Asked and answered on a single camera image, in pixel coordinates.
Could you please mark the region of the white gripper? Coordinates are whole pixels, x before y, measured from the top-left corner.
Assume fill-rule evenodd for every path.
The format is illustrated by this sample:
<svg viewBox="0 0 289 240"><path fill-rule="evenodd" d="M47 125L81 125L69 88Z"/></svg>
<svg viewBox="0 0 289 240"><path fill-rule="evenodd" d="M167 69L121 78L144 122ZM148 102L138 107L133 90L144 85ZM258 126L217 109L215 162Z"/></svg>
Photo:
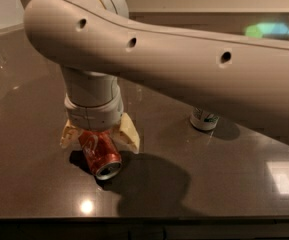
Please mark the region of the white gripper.
<svg viewBox="0 0 289 240"><path fill-rule="evenodd" d="M82 129L105 131L116 125L111 132L111 137L117 148L120 151L139 153L140 137L130 116L123 113L124 106L120 91L117 91L111 101L100 106L79 106L68 97L65 97L64 104L69 120L66 121L60 138L62 149L80 150L79 137L83 132Z"/></svg>

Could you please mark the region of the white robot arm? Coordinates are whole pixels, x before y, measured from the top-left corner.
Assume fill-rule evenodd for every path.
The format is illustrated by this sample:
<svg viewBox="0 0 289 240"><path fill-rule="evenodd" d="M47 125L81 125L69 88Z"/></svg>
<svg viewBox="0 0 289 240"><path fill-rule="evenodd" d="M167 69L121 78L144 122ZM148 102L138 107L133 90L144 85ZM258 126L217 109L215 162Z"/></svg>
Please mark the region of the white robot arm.
<svg viewBox="0 0 289 240"><path fill-rule="evenodd" d="M125 0L31 0L24 29L79 128L118 123L124 78L289 145L288 41L143 24Z"/></svg>

